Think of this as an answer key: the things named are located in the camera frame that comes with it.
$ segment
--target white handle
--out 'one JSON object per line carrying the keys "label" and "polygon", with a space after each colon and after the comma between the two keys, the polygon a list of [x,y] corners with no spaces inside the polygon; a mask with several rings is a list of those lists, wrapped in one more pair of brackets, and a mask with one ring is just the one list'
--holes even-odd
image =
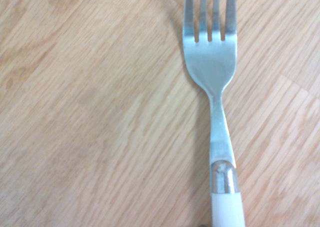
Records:
{"label": "white handle", "polygon": [[241,193],[211,193],[212,227],[245,227]]}

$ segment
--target fork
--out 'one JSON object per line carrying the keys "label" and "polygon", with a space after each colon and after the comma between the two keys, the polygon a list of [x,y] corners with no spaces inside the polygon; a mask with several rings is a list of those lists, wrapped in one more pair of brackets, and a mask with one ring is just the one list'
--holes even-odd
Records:
{"label": "fork", "polygon": [[212,41],[208,41],[207,0],[200,1],[199,41],[195,41],[194,4],[185,0],[183,52],[192,79],[207,93],[211,113],[210,193],[213,227],[244,227],[236,162],[222,95],[237,62],[236,0],[226,0],[225,37],[220,33],[219,0],[213,0]]}

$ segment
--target fork tine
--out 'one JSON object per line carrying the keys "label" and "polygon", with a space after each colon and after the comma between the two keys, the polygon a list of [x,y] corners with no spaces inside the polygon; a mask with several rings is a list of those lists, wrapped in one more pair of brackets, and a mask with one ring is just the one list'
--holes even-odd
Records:
{"label": "fork tine", "polygon": [[182,32],[184,37],[195,37],[194,0],[185,0]]}
{"label": "fork tine", "polygon": [[212,33],[220,34],[220,15],[219,15],[220,0],[213,0],[213,17],[212,17]]}
{"label": "fork tine", "polygon": [[201,0],[200,2],[199,39],[208,40],[207,0]]}
{"label": "fork tine", "polygon": [[234,35],[237,33],[236,0],[226,0],[225,13],[225,34]]}

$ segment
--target wooden surface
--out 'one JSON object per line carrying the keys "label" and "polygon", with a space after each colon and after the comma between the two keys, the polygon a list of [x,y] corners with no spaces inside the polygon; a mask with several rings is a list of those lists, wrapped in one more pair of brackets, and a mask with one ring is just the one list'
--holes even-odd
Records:
{"label": "wooden surface", "polygon": [[[223,101],[247,227],[320,226],[319,4],[237,0]],[[183,5],[0,0],[1,227],[210,226]]]}

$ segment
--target silver metal band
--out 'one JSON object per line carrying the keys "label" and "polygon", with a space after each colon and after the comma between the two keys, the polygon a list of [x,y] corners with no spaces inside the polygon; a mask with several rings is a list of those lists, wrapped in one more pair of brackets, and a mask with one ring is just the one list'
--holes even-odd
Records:
{"label": "silver metal band", "polygon": [[212,193],[234,194],[240,192],[236,168],[226,160],[211,165]]}

